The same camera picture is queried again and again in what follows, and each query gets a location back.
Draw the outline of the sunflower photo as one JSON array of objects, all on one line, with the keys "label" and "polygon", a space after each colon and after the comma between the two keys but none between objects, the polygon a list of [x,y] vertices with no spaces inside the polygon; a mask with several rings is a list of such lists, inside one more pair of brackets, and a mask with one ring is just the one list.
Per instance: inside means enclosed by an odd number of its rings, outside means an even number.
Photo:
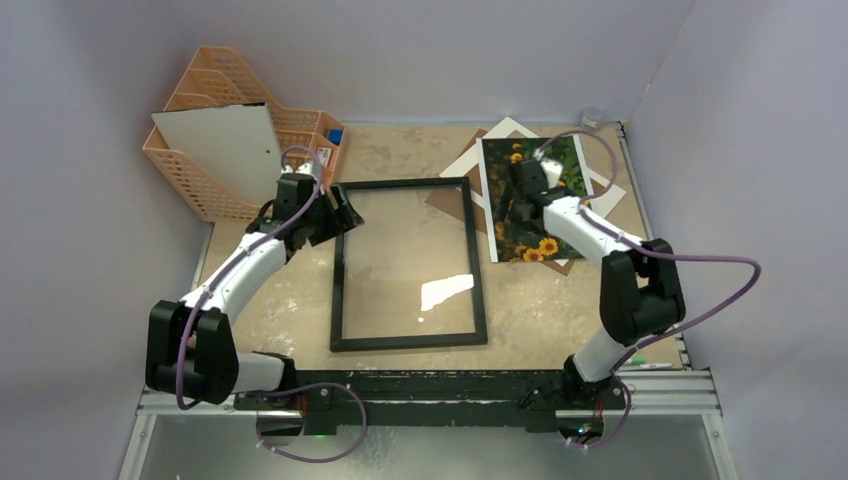
[{"label": "sunflower photo", "polygon": [[592,193],[578,161],[574,138],[482,139],[477,148],[491,259],[496,262],[576,260],[582,255],[543,226],[504,221],[504,189],[550,189],[549,196],[584,197]]}]

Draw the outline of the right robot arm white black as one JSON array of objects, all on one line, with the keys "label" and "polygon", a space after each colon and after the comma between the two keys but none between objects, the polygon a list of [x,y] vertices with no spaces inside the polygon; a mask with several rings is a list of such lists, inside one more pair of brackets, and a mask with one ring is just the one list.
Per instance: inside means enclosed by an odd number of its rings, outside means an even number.
[{"label": "right robot arm white black", "polygon": [[512,164],[503,212],[564,241],[600,271],[601,326],[562,372],[564,399],[584,407],[609,385],[631,348],[668,332],[686,307],[670,245],[643,240],[597,215],[590,199],[559,185],[561,170],[551,160]]}]

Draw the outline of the black picture frame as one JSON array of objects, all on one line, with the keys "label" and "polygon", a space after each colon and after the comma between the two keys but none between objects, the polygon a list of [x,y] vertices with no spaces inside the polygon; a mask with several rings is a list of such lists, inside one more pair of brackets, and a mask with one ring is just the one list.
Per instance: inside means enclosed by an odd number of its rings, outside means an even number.
[{"label": "black picture frame", "polygon": [[472,319],[474,330],[420,336],[391,336],[347,339],[343,335],[345,296],[345,237],[335,241],[333,286],[330,320],[330,350],[339,352],[477,346],[488,343],[487,319],[479,259],[477,231],[474,222],[472,190],[466,177],[431,177],[414,179],[342,182],[340,189],[349,191],[393,191],[456,187],[461,195],[465,241],[471,275]]}]

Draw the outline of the clear glass pane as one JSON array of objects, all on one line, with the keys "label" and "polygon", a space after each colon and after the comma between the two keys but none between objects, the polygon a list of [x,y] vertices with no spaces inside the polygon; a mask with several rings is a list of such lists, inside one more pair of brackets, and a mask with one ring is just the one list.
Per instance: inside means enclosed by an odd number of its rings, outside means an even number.
[{"label": "clear glass pane", "polygon": [[474,332],[464,218],[429,204],[436,192],[351,192],[365,222],[344,238],[344,338]]}]

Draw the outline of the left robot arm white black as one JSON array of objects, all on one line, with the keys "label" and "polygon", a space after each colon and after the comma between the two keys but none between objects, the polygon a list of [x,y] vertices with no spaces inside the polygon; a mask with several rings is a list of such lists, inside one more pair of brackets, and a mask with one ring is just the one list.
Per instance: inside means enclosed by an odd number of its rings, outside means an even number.
[{"label": "left robot arm white black", "polygon": [[364,222],[340,184],[323,188],[310,174],[284,173],[277,193],[248,224],[232,254],[202,284],[149,314],[145,383],[188,410],[259,393],[272,408],[297,399],[292,358],[238,352],[232,326],[260,288],[305,245],[317,246]]}]

